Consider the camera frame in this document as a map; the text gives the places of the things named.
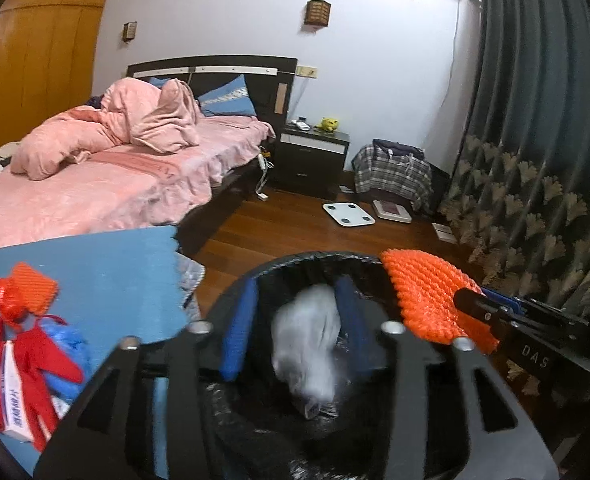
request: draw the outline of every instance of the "nightstand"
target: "nightstand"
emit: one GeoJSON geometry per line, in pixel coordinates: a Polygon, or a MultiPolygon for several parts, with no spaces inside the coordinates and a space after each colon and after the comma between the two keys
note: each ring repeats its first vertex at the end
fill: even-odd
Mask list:
{"type": "Polygon", "coordinates": [[[342,132],[325,136],[287,125],[275,147],[271,181],[280,189],[334,200],[350,143],[342,132]]]}

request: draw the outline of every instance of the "white wall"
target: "white wall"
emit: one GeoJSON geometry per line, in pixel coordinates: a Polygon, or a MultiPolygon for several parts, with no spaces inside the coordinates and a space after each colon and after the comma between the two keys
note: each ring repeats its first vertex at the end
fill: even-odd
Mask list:
{"type": "Polygon", "coordinates": [[[261,54],[297,57],[319,78],[296,81],[293,104],[310,123],[336,117],[352,156],[374,138],[427,149],[450,171],[472,92],[479,10],[467,0],[327,0],[330,26],[302,30],[308,0],[107,0],[98,37],[94,93],[128,65],[170,57],[261,54]],[[460,22],[448,86],[457,6],[460,22]],[[120,42],[122,25],[137,37],[120,42]]]}

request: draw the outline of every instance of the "cable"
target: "cable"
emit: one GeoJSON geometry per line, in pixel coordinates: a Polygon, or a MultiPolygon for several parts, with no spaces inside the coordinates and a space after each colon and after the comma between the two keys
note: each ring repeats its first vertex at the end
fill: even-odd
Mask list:
{"type": "Polygon", "coordinates": [[[441,100],[441,107],[443,107],[444,102],[446,102],[446,96],[448,95],[448,90],[450,89],[450,83],[453,79],[453,70],[455,68],[455,46],[457,43],[457,30],[459,29],[459,9],[460,9],[460,3],[461,0],[457,1],[457,18],[455,18],[455,34],[453,35],[453,56],[452,59],[450,60],[450,72],[448,73],[448,84],[446,85],[446,91],[444,92],[444,97],[441,100]]]}
{"type": "Polygon", "coordinates": [[[255,186],[255,194],[260,198],[260,200],[266,200],[266,198],[262,198],[262,189],[264,189],[264,186],[268,181],[268,170],[271,170],[275,167],[275,165],[268,160],[265,161],[265,164],[266,166],[264,171],[262,171],[262,178],[259,179],[257,186],[255,186]]]}

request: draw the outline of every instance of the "plaid bag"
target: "plaid bag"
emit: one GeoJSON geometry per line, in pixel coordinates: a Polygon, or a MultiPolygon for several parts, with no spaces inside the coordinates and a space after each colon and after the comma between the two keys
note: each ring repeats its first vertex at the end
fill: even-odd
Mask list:
{"type": "Polygon", "coordinates": [[[410,200],[414,211],[423,207],[432,213],[429,211],[433,193],[431,165],[411,151],[408,155],[395,155],[393,150],[384,150],[380,145],[364,146],[355,155],[355,191],[366,193],[373,188],[390,191],[410,200]]]}

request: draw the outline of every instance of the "bed frame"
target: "bed frame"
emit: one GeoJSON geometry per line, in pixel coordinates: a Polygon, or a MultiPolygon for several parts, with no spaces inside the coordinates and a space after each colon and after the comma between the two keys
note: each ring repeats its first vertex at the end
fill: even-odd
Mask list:
{"type": "MultiPolygon", "coordinates": [[[[288,112],[297,59],[274,56],[195,56],[138,63],[126,75],[147,81],[173,77],[185,81],[200,96],[245,75],[257,118],[279,135],[288,112]]],[[[252,193],[259,179],[257,160],[235,168],[213,189],[213,199],[190,211],[177,225],[179,251],[194,256],[252,193]]]]}

